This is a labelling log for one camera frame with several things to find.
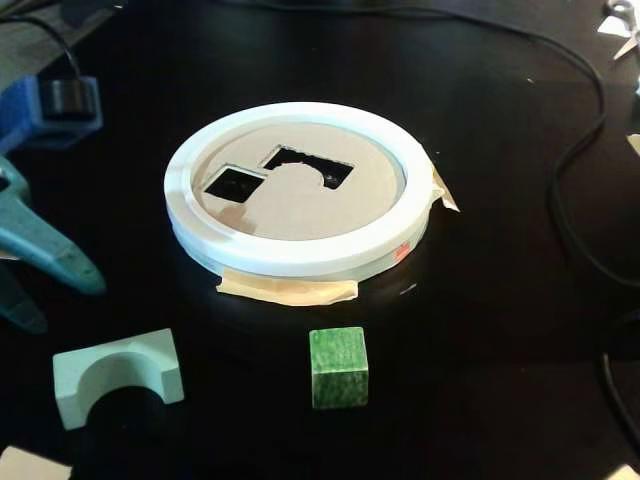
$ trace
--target paper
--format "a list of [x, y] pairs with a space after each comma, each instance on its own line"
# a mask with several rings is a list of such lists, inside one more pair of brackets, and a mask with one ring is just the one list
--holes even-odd
[[629, 135], [627, 141], [631, 144], [635, 152], [640, 155], [640, 135], [637, 133]]
[[604, 22], [598, 27], [598, 33], [606, 33], [607, 35], [617, 35], [618, 37], [629, 38], [631, 32], [627, 28], [627, 25], [618, 17], [607, 17]]
[[255, 298], [265, 302], [292, 307], [331, 305], [353, 300], [358, 296], [358, 282], [313, 282], [261, 277], [226, 269], [222, 283], [216, 287], [220, 293]]
[[[267, 169], [281, 149], [352, 170], [331, 189], [319, 170], [303, 163]], [[262, 179], [242, 203], [208, 191], [229, 168]], [[370, 139], [332, 125], [301, 122], [257, 128], [226, 143], [199, 169], [192, 186], [205, 211], [233, 230], [297, 241], [335, 237], [368, 225], [393, 207], [405, 180], [400, 164]]]
[[639, 480], [638, 474], [629, 466], [623, 465], [610, 476], [607, 480]]
[[7, 447], [0, 456], [1, 480], [67, 480], [71, 467], [60, 465], [15, 447]]
[[[640, 17], [638, 16], [640, 9], [636, 9], [636, 17], [638, 17], [637, 21], [640, 23]], [[618, 52], [613, 56], [614, 60], [618, 60], [622, 56], [626, 55], [628, 52], [633, 50], [637, 42], [635, 38], [631, 38], [631, 32], [627, 28], [627, 25], [619, 19], [618, 17], [607, 17], [604, 19], [604, 22], [598, 27], [599, 33], [604, 33], [607, 35], [615, 35], [617, 37], [628, 38], [627, 42], [618, 50]]]
[[436, 170], [436, 167], [433, 167], [433, 183], [435, 183], [442, 190], [442, 204], [445, 208], [450, 210], [454, 210], [460, 213], [460, 209], [458, 205], [456, 205], [456, 201], [453, 199], [453, 195], [449, 191], [449, 188], [445, 185], [444, 180]]

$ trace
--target green cube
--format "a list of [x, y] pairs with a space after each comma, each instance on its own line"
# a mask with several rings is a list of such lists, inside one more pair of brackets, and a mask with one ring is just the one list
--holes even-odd
[[369, 364], [360, 327], [309, 332], [313, 408], [366, 405]]

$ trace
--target arch-shaped hole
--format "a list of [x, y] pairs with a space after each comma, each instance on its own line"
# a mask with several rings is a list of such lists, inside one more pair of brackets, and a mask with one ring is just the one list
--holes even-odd
[[87, 416], [87, 425], [97, 431], [120, 431], [135, 427], [143, 435], [170, 430], [162, 397], [145, 387], [123, 387], [104, 394]]
[[82, 374], [78, 405], [85, 418], [100, 398], [124, 387], [148, 388], [164, 400], [162, 372], [157, 365], [141, 353], [118, 352], [101, 358]]
[[351, 170], [353, 170], [353, 165], [348, 165], [336, 160], [329, 160], [328, 158], [316, 157], [315, 155], [299, 152], [283, 145], [278, 145], [275, 154], [264, 162], [262, 167], [267, 170], [273, 170], [285, 163], [303, 163], [311, 168], [315, 168], [322, 174], [324, 186], [331, 190], [338, 188], [351, 173]]

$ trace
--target wooden block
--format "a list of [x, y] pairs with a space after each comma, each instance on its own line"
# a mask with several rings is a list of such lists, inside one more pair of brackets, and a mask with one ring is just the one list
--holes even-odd
[[312, 330], [309, 343], [313, 408], [366, 405], [369, 364], [362, 328]]
[[7, 447], [0, 456], [2, 480], [67, 480], [71, 467], [60, 465], [46, 458], [15, 447]]

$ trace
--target blue clamp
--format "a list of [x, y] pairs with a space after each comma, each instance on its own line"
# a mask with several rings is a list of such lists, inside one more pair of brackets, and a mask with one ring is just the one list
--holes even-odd
[[[0, 156], [0, 250], [82, 293], [104, 293], [104, 278], [93, 262], [76, 244], [27, 206], [29, 197], [27, 181]], [[1, 264], [0, 316], [31, 333], [47, 330], [42, 312]]]
[[62, 150], [102, 127], [95, 77], [22, 77], [0, 93], [0, 154], [15, 148]]

